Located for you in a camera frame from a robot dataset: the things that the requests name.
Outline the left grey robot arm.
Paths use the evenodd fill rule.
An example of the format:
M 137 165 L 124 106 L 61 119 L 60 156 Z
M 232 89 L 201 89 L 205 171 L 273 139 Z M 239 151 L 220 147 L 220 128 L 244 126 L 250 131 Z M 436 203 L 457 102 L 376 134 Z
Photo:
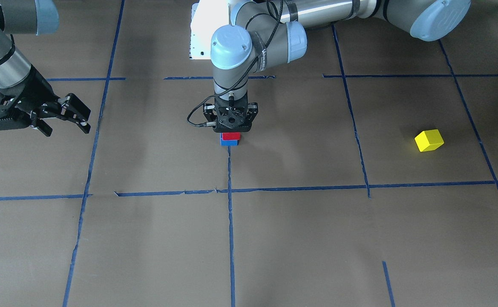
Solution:
M 216 133 L 247 132 L 258 105 L 248 100 L 251 73 L 302 58 L 306 31 L 325 23 L 377 17 L 423 41 L 437 41 L 466 16 L 470 0 L 241 0 L 208 39 L 214 93 L 201 103 Z

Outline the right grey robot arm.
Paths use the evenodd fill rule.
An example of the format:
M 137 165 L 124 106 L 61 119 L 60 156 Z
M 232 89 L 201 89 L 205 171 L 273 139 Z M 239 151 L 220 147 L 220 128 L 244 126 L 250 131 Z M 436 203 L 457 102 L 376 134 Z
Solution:
M 73 93 L 57 96 L 13 38 L 51 34 L 58 27 L 52 0 L 0 0 L 0 131 L 30 127 L 50 136 L 53 130 L 45 119 L 57 118 L 89 133 L 90 109 Z

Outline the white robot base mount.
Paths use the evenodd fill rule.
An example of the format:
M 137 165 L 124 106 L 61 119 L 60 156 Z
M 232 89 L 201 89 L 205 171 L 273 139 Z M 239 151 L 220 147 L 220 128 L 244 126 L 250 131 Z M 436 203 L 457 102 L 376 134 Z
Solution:
M 189 58 L 209 60 L 211 38 L 221 26 L 230 24 L 234 0 L 199 0 L 192 5 Z

